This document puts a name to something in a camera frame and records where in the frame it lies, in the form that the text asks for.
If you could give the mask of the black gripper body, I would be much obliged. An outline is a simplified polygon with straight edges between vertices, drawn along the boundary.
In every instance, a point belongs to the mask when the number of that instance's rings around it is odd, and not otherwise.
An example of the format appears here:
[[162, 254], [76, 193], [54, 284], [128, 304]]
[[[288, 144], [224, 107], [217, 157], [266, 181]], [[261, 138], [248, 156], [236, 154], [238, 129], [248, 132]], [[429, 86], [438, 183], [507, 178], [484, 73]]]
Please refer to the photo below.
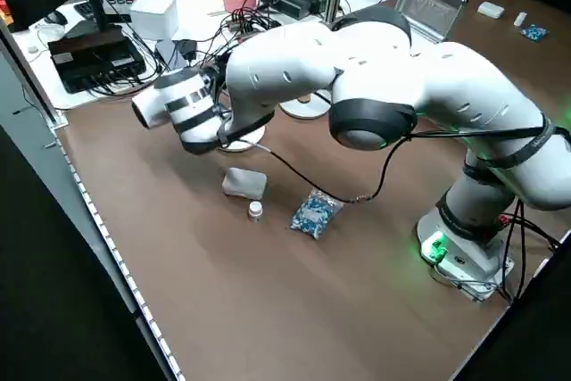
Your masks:
[[213, 57], [203, 66], [203, 71], [221, 87], [226, 82], [226, 70], [230, 54], [222, 54]]

